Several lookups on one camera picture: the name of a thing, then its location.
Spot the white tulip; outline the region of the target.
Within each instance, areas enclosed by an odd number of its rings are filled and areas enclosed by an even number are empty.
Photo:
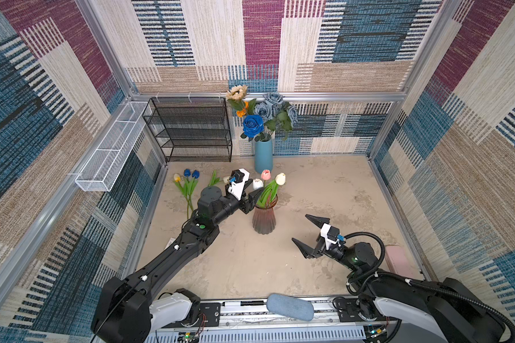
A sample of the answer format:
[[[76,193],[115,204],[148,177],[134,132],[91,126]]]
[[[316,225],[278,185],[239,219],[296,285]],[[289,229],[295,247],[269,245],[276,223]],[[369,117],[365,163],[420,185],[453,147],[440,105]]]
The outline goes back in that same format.
[[[230,182],[230,180],[231,180],[231,176],[220,177],[219,172],[217,170],[214,170],[212,173],[212,176],[210,178],[210,181],[208,183],[208,186],[213,187],[216,184],[220,184],[220,183],[228,184]]]
[[[286,183],[286,175],[284,173],[280,173],[276,176],[275,180],[271,182],[269,186],[269,193],[266,196],[266,205],[267,207],[272,207],[274,201],[278,198],[278,190],[281,186]]]
[[[264,187],[264,182],[263,180],[259,179],[259,178],[256,178],[253,180],[253,189],[254,190],[260,190]]]

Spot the dark red glass vase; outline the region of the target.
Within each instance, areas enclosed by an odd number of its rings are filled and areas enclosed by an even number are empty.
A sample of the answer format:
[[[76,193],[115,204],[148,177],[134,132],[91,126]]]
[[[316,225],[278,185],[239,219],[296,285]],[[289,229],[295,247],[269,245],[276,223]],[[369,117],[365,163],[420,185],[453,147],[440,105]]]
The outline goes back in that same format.
[[[276,228],[276,215],[274,207],[278,202],[276,197],[270,204],[265,207],[255,206],[253,210],[253,229],[258,234],[270,234]]]

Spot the pink tulip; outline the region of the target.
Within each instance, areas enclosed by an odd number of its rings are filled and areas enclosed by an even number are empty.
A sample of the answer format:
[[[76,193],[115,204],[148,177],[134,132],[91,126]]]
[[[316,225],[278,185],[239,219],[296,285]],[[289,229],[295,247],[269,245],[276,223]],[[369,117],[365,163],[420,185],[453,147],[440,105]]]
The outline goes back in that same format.
[[[270,184],[271,178],[272,178],[271,171],[268,169],[265,169],[261,174],[261,179],[262,179],[262,183],[263,183],[263,191],[257,202],[257,206],[259,206],[260,208],[264,208],[266,206],[266,198],[267,198],[268,192],[270,190],[269,184]]]

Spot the teal ceramic vase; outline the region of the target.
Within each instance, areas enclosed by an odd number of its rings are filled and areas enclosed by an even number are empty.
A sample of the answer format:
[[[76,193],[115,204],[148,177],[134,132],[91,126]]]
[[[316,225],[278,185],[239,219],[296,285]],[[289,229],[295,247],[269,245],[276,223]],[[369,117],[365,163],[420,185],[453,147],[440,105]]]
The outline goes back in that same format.
[[[254,165],[257,173],[273,170],[273,140],[256,141],[254,144]]]

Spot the dark blue rose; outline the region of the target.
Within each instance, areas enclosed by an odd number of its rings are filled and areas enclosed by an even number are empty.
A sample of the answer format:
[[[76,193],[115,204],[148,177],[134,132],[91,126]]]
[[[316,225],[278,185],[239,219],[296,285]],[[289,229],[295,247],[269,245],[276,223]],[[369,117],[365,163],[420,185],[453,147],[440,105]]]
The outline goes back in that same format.
[[[262,117],[259,115],[247,115],[243,119],[243,133],[240,137],[249,141],[265,141],[266,134],[264,130],[265,125]]]

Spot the light blue rose bunch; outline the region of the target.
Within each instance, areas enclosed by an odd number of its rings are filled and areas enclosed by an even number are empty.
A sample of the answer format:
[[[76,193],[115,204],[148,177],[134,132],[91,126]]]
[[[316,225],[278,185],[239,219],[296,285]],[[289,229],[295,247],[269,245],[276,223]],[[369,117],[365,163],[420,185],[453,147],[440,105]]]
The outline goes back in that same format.
[[[255,106],[254,114],[263,120],[263,129],[254,140],[270,141],[277,131],[287,139],[298,123],[299,112],[295,105],[284,100],[283,95],[267,93],[264,101]]]

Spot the cream sunflower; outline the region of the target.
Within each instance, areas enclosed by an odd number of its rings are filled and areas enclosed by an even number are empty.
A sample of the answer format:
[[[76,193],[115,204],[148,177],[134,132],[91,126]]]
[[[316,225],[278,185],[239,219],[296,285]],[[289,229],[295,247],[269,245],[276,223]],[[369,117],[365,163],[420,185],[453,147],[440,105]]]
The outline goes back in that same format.
[[[226,94],[225,98],[230,106],[236,111],[245,111],[247,105],[245,98],[247,96],[247,85],[237,85],[232,87]]]

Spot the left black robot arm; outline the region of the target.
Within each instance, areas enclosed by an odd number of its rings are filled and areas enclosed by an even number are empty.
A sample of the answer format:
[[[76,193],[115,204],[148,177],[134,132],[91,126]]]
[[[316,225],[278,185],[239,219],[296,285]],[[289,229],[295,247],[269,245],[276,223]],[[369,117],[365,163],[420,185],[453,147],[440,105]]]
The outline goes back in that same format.
[[[195,294],[179,289],[157,300],[157,293],[215,241],[222,221],[238,210],[251,212],[262,193],[258,189],[236,197],[218,187],[204,188],[197,209],[168,248],[123,280],[113,277],[105,283],[92,320],[94,336],[104,342],[144,342],[169,324],[197,320],[200,299]]]

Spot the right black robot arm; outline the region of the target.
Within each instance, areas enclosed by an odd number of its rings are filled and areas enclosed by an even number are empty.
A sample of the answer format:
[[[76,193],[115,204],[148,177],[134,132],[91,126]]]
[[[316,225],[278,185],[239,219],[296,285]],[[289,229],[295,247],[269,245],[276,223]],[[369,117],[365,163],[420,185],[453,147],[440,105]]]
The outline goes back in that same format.
[[[483,303],[460,281],[416,280],[381,268],[386,245],[371,232],[341,235],[326,217],[307,215],[319,228],[316,245],[294,239],[306,259],[328,257],[349,271],[348,293],[356,298],[364,321],[377,317],[410,323],[446,342],[515,342],[515,324],[500,311]]]

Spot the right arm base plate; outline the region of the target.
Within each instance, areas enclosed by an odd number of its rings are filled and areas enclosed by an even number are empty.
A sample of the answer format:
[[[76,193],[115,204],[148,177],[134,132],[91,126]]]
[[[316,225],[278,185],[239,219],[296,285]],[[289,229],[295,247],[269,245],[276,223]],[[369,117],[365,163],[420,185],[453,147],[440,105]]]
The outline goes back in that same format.
[[[340,322],[384,322],[386,318],[372,300],[358,297],[335,297],[332,301]]]

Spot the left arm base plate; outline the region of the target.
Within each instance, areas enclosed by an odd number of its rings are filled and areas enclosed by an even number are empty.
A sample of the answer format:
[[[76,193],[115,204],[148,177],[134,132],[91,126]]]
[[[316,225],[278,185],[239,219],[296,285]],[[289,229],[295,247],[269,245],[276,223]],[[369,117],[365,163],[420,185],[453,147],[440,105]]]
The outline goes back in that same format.
[[[197,329],[204,327],[218,327],[221,315],[220,302],[201,303],[198,310],[190,312],[187,319],[181,321],[182,327]]]

